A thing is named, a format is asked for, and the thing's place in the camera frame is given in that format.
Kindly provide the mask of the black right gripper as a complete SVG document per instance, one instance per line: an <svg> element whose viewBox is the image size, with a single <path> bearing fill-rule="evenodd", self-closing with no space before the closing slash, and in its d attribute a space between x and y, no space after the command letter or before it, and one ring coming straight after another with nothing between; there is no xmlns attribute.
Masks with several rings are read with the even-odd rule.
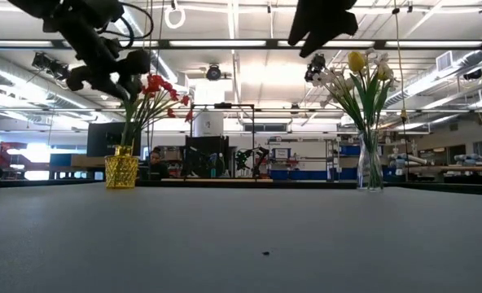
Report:
<svg viewBox="0 0 482 293"><path fill-rule="evenodd" d="M300 57L306 58L341 34L353 36L358 30L356 16L348 12L357 0L300 0L287 39L295 46L306 35ZM318 13L336 14L317 18Z"/></svg>

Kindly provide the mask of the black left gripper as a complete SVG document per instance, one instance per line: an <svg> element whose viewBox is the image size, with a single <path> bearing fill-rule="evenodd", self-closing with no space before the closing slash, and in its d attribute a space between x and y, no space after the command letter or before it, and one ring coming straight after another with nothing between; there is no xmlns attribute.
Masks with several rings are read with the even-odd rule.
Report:
<svg viewBox="0 0 482 293"><path fill-rule="evenodd" d="M84 30L81 33L69 33L66 41L76 51L76 59L85 63L70 71L66 80L70 90L81 90L86 81L93 90L121 100L138 97L142 91L140 75L121 73L118 85L110 78L111 73L116 71L116 59L121 50L117 38L108 39L95 31Z"/></svg>

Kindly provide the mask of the red artificial flower bunch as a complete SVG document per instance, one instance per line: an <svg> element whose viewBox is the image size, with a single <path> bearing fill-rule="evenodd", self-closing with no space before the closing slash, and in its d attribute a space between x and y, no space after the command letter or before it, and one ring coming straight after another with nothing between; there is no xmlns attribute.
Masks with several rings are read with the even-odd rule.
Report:
<svg viewBox="0 0 482 293"><path fill-rule="evenodd" d="M132 100L133 102L139 100L135 120L135 133L142 133L150 123L164 118L175 118L174 109L179 106L189 107L192 98L188 94L179 94L174 85L166 81L162 76L149 74L147 83L142 84L142 91L137 98L122 100L121 106L123 108L124 102L127 100Z"/></svg>

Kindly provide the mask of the yellow faceted glass vase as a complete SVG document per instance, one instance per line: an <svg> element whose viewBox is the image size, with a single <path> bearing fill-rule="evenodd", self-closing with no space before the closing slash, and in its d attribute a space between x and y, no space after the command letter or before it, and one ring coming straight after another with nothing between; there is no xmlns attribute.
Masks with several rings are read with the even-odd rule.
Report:
<svg viewBox="0 0 482 293"><path fill-rule="evenodd" d="M138 175L139 159L133 156L132 146L117 146L114 155L107 155L105 186L107 189L133 189Z"/></svg>

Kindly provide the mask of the clear glass vase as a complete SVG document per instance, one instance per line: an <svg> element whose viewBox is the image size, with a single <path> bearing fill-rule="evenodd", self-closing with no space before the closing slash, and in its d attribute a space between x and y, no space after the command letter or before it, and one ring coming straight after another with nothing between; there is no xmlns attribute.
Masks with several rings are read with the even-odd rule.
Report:
<svg viewBox="0 0 482 293"><path fill-rule="evenodd" d="M360 155L357 165L357 187L364 190L383 189L383 170L376 130L360 132Z"/></svg>

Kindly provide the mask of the black monitor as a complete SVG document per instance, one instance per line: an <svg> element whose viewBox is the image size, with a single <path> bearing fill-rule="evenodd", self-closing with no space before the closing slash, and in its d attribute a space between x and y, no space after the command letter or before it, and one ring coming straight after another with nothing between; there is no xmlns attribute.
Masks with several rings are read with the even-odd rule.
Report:
<svg viewBox="0 0 482 293"><path fill-rule="evenodd" d="M121 145L125 122L109 122L89 124L87 132L88 157L104 157L114 155L115 147ZM133 146L133 155L140 156L141 134L134 132L134 124L129 123L128 134L124 146Z"/></svg>

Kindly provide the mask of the black ceiling mounted device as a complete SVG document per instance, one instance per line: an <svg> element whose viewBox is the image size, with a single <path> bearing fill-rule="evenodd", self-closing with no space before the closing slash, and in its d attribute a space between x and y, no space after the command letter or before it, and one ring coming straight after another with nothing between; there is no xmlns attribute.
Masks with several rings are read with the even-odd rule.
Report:
<svg viewBox="0 0 482 293"><path fill-rule="evenodd" d="M70 76L67 64L61 63L57 59L53 59L43 52L35 53L31 65L58 81L64 81Z"/></svg>

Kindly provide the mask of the person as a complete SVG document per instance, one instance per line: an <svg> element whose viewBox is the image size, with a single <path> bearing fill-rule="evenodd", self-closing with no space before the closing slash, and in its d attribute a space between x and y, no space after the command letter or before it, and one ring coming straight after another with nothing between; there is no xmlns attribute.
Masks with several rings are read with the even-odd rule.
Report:
<svg viewBox="0 0 482 293"><path fill-rule="evenodd" d="M146 180L161 180L169 178L169 169L161 160L159 147L154 147L150 152L147 170L144 172L143 178Z"/></svg>

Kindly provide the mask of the black screen panel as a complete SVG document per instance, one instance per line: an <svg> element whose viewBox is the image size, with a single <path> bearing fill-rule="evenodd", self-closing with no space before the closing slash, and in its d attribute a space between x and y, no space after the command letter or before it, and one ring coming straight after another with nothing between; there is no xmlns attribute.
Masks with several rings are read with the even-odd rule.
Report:
<svg viewBox="0 0 482 293"><path fill-rule="evenodd" d="M186 137L182 175L216 178L225 174L229 162L227 136Z"/></svg>

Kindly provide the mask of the blue storage bin row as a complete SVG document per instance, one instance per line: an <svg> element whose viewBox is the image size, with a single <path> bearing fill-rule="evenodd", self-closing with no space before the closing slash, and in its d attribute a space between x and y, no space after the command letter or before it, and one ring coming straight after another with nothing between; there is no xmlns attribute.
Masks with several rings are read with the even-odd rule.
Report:
<svg viewBox="0 0 482 293"><path fill-rule="evenodd" d="M274 180L320 180L320 181L337 181L337 180L357 180L356 168L342 168L338 173L335 168L326 170L277 170L273 169L269 172L270 177Z"/></svg>

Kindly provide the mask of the black overhead frame bar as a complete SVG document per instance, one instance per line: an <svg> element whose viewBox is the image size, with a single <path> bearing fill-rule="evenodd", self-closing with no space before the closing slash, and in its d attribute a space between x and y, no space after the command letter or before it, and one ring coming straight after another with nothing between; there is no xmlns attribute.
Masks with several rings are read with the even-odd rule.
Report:
<svg viewBox="0 0 482 293"><path fill-rule="evenodd" d="M284 39L160 39L134 41L132 47L153 50L299 50L300 41L291 46ZM0 40L0 50L68 50L71 46L63 40ZM364 40L337 39L322 46L324 50L482 50L482 40Z"/></svg>

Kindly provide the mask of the black metal frame stand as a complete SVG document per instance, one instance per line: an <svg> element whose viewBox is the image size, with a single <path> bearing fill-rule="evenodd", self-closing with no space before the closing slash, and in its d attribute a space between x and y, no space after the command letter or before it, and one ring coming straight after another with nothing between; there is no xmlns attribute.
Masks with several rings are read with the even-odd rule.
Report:
<svg viewBox="0 0 482 293"><path fill-rule="evenodd" d="M241 129L228 130L226 128L226 119L228 118L228 115L232 114L234 118L238 120L239 127L244 126L244 120L246 118L248 118L253 123L255 121L255 114L256 114L255 106L252 104L246 104L246 103L226 103L226 102L214 103L214 104L193 103L191 104L190 116L188 117L188 122L190 124L190 133L186 137L194 137L193 120L201 112L221 112L224 118L224 133L222 134L222 136L227 136L229 138L229 162L228 162L227 171L221 177L206 178L206 179L232 177L235 175L236 167L235 167L235 155L233 154L233 151L235 150L235 148L230 145L230 135L241 134L243 131Z"/></svg>

